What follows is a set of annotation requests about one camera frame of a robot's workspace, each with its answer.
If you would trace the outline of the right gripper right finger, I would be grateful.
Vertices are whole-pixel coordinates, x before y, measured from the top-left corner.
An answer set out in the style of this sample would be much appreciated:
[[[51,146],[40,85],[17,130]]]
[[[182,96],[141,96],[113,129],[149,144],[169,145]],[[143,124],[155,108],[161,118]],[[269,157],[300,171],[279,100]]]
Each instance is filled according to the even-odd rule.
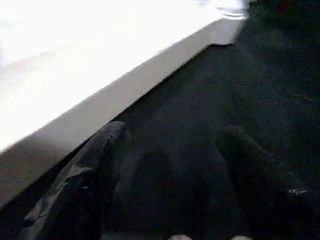
[[[255,240],[320,238],[320,195],[287,162],[239,126],[220,129],[215,144]]]

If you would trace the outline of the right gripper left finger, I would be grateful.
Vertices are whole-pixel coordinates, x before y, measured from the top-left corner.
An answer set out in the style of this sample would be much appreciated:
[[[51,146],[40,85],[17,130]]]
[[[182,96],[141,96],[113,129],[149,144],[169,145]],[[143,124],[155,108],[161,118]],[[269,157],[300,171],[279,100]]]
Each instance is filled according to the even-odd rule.
[[[127,142],[128,129],[122,121],[98,130],[26,215],[19,238],[99,240]]]

